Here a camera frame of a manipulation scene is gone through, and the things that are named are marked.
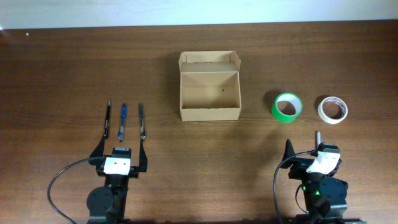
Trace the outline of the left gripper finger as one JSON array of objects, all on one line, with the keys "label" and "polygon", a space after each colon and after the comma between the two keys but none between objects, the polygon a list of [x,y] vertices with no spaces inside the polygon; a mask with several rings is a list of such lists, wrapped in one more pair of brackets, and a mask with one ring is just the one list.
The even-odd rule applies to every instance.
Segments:
[{"label": "left gripper finger", "polygon": [[105,145],[106,136],[102,136],[98,145],[95,147],[93,152],[90,154],[90,165],[98,165],[103,162],[103,152],[104,152],[104,145]]},{"label": "left gripper finger", "polygon": [[145,137],[141,137],[139,149],[139,172],[147,172],[147,155],[144,150]]}]

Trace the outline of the black and white marker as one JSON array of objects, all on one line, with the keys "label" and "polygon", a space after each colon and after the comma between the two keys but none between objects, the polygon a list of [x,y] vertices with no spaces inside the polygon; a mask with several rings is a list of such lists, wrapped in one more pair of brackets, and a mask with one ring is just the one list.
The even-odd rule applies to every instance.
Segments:
[{"label": "black and white marker", "polygon": [[318,149],[321,143],[321,133],[319,131],[315,132],[315,149]]}]

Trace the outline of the blue pen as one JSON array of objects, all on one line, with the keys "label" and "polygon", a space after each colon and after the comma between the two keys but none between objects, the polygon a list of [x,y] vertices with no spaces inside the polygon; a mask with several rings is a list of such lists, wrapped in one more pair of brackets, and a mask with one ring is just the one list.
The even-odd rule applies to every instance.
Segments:
[{"label": "blue pen", "polygon": [[121,122],[120,122],[120,127],[119,127],[119,132],[118,132],[119,142],[123,142],[123,140],[124,140],[125,123],[126,123],[126,104],[123,103],[122,107],[121,107]]}]

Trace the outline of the black pen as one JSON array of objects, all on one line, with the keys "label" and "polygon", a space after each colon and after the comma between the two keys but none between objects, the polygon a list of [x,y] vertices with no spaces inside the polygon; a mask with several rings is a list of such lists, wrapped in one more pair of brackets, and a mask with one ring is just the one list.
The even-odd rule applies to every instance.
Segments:
[{"label": "black pen", "polygon": [[109,132],[110,112],[111,112],[111,101],[108,101],[107,108],[106,108],[106,117],[105,117],[105,122],[104,122],[104,133],[103,133],[103,136],[105,139],[107,139],[109,136],[108,132]]}]

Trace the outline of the green tape roll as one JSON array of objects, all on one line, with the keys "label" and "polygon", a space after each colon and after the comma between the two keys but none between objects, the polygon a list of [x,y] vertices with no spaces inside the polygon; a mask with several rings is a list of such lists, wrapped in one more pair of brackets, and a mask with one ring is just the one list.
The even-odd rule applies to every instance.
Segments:
[{"label": "green tape roll", "polygon": [[271,113],[279,122],[291,123],[302,112],[302,109],[302,100],[294,93],[285,92],[276,97]]}]

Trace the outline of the dark grey pen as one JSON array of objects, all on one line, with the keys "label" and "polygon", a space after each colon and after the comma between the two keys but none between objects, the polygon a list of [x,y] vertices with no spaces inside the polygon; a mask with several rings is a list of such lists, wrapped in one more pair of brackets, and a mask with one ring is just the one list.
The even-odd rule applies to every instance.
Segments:
[{"label": "dark grey pen", "polygon": [[142,103],[139,103],[139,122],[140,122],[140,129],[141,129],[141,139],[146,138],[146,132],[144,127],[144,109]]}]

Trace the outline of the white masking tape roll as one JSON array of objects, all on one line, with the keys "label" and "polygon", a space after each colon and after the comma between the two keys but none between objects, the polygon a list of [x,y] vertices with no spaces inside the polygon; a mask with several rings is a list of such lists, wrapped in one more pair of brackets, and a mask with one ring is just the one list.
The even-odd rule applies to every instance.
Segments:
[{"label": "white masking tape roll", "polygon": [[346,119],[348,115],[348,106],[336,96],[328,96],[319,103],[318,115],[321,120],[328,124],[338,124]]}]

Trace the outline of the cardboard box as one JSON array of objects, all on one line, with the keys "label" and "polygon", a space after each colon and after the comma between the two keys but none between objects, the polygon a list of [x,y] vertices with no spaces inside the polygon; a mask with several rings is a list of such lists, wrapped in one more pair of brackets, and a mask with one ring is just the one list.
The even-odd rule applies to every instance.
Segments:
[{"label": "cardboard box", "polygon": [[235,51],[182,52],[178,65],[182,121],[239,119],[241,59]]}]

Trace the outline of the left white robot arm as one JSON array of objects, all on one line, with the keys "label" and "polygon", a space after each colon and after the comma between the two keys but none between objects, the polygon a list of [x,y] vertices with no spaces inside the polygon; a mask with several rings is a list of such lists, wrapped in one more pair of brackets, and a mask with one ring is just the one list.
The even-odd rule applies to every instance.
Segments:
[{"label": "left white robot arm", "polygon": [[90,212],[88,223],[127,223],[125,209],[129,180],[136,179],[147,171],[147,156],[144,140],[140,138],[139,163],[132,164],[132,150],[128,147],[114,147],[112,154],[104,155],[106,138],[103,136],[90,154],[89,163],[96,173],[105,178],[104,185],[90,192],[86,205]]}]

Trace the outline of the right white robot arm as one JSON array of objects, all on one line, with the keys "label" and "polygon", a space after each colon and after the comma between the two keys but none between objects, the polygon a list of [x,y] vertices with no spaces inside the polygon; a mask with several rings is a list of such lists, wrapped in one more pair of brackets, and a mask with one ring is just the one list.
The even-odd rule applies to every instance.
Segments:
[{"label": "right white robot arm", "polygon": [[304,152],[295,153],[290,140],[286,140],[284,156],[278,166],[290,170],[290,179],[301,181],[298,188],[303,190],[306,209],[291,222],[344,223],[348,183],[333,177],[341,164],[340,149],[321,142],[316,150],[306,153],[313,159],[301,158]]}]

